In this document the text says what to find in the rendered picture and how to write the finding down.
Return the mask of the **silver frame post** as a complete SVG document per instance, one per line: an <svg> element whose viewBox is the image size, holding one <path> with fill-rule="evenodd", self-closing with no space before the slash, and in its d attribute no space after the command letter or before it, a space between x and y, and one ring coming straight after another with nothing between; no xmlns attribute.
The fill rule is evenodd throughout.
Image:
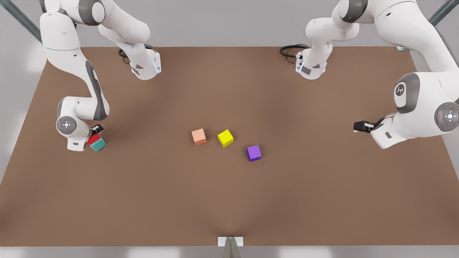
<svg viewBox="0 0 459 258"><path fill-rule="evenodd" d="M435 27L443 18L445 18L457 5L459 0L446 0L428 19L428 21Z"/></svg>
<svg viewBox="0 0 459 258"><path fill-rule="evenodd" d="M243 246L242 236L218 237L218 246L223 248L222 258L241 258L239 246Z"/></svg>
<svg viewBox="0 0 459 258"><path fill-rule="evenodd" d="M30 34L42 43L40 29L13 3L12 0L0 0L0 5L2 5L18 23L26 28Z"/></svg>

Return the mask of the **purple wooden cube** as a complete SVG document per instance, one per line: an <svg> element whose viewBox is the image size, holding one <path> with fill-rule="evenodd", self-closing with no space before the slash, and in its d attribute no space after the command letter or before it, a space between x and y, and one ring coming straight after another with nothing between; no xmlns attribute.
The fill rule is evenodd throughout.
<svg viewBox="0 0 459 258"><path fill-rule="evenodd" d="M260 160L262 158L262 154L258 145L248 147L246 149L246 153L250 162Z"/></svg>

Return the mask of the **yellow wooden cube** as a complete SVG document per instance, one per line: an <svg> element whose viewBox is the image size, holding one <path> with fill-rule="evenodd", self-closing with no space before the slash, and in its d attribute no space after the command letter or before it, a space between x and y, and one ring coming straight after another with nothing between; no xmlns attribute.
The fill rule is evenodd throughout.
<svg viewBox="0 0 459 258"><path fill-rule="evenodd" d="M234 142L234 137L229 132L229 130L225 130L221 132L220 134L217 135L217 137L218 137L220 144L223 146L223 148L225 148L226 146Z"/></svg>

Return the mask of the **salmon wooden cube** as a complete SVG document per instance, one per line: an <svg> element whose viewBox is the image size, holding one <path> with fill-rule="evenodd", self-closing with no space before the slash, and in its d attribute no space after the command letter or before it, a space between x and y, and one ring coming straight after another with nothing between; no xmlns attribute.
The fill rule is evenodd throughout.
<svg viewBox="0 0 459 258"><path fill-rule="evenodd" d="M195 145L200 145L207 142L204 129L194 130L191 133Z"/></svg>

